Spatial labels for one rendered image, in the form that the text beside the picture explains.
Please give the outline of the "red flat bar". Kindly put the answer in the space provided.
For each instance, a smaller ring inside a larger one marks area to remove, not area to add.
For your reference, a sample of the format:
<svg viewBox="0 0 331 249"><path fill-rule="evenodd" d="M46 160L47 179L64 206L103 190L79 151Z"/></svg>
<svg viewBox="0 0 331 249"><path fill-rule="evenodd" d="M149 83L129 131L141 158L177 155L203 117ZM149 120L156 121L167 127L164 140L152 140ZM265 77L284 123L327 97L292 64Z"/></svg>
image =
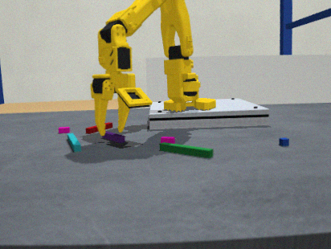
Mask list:
<svg viewBox="0 0 331 249"><path fill-rule="evenodd" d="M105 123L105 129L110 129L110 128L112 128L112 123ZM95 132L99 132L97 126L86 128L86 133L95 133Z"/></svg>

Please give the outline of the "turquoise rod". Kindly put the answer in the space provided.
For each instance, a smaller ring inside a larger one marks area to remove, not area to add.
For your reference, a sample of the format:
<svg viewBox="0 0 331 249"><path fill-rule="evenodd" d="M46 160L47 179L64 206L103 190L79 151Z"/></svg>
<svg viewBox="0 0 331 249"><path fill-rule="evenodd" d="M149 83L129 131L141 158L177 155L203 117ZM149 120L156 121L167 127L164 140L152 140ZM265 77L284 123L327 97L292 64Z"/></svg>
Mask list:
<svg viewBox="0 0 331 249"><path fill-rule="evenodd" d="M81 144L76 139L76 137L75 137L75 135L73 133L68 133L67 134L67 139L68 139L69 143L71 144L74 152L81 151Z"/></svg>

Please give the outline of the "green rod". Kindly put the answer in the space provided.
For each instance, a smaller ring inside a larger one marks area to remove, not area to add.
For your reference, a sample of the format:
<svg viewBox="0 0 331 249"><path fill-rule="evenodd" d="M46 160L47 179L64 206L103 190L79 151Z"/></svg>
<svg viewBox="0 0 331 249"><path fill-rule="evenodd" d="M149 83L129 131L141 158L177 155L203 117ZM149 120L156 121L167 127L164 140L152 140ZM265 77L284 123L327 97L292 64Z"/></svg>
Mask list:
<svg viewBox="0 0 331 249"><path fill-rule="evenodd" d="M213 149L188 146L188 145L178 145L178 144L163 142L160 144L160 150L171 153L180 153L190 156L196 156L196 157L206 157L206 158L213 157Z"/></svg>

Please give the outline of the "purple rod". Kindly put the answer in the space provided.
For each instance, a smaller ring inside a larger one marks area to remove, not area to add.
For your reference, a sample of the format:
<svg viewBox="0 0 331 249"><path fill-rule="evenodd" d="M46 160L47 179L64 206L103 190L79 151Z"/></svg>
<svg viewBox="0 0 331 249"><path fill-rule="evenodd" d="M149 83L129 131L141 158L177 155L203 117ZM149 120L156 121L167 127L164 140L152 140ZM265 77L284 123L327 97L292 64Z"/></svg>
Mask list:
<svg viewBox="0 0 331 249"><path fill-rule="evenodd" d="M109 139L111 141L118 142L118 143L125 142L125 136L122 136L122 135L116 134L116 133L111 133L111 132L108 132L108 131L106 131L105 135L102 136L102 137L105 138L105 139Z"/></svg>

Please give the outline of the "small blue cube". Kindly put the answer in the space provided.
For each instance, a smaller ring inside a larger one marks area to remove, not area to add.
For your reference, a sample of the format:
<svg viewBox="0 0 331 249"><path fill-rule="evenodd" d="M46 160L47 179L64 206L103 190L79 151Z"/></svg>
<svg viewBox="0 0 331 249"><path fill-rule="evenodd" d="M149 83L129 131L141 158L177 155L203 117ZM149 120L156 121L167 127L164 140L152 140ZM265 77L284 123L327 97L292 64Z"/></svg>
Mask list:
<svg viewBox="0 0 331 249"><path fill-rule="evenodd" d="M281 146L289 146L289 139L288 138L280 138L279 145L281 145Z"/></svg>

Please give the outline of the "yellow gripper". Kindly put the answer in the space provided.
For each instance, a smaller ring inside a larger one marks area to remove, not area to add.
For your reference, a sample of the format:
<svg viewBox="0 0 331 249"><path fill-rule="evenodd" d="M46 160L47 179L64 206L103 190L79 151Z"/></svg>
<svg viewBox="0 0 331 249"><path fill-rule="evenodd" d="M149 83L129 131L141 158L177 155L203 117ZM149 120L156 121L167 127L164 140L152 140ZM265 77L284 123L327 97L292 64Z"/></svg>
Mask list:
<svg viewBox="0 0 331 249"><path fill-rule="evenodd" d="M93 75L92 78L91 96L95 101L95 122L101 136L106 132L104 123L108 101L112 100L114 93L118 94L119 133L124 130L131 108L150 107L153 103L140 88L136 88L135 74L122 74L120 71L110 74L110 71L105 71L105 74Z"/></svg>

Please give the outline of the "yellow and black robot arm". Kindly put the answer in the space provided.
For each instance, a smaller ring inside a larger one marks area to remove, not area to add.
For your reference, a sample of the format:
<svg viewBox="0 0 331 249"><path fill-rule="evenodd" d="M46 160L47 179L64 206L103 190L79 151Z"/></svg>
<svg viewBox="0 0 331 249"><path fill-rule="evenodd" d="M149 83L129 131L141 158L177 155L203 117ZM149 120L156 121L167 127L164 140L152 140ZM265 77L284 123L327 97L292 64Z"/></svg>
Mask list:
<svg viewBox="0 0 331 249"><path fill-rule="evenodd" d="M169 58L164 60L164 70L170 100L164 101L164 110L181 112L189 106L203 111L216 108L215 99L198 98L200 82L198 87L198 76L191 73L193 60L187 57L194 49L185 0L135 0L127 10L116 12L98 32L99 64L110 74L132 71L132 48L126 37L132 36L159 7L164 53ZM180 39L178 46L174 42L175 31Z"/></svg>

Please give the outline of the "magenta rod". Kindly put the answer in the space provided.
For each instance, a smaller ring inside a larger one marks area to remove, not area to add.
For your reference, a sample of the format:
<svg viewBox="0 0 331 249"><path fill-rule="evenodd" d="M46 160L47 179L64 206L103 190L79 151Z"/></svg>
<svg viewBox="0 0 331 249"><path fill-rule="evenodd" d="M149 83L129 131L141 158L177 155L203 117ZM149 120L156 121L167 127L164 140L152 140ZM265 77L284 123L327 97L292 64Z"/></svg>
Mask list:
<svg viewBox="0 0 331 249"><path fill-rule="evenodd" d="M161 143L163 142L175 144L175 137L161 137Z"/></svg>
<svg viewBox="0 0 331 249"><path fill-rule="evenodd" d="M70 127L59 128L59 133L69 133L69 132L70 132Z"/></svg>

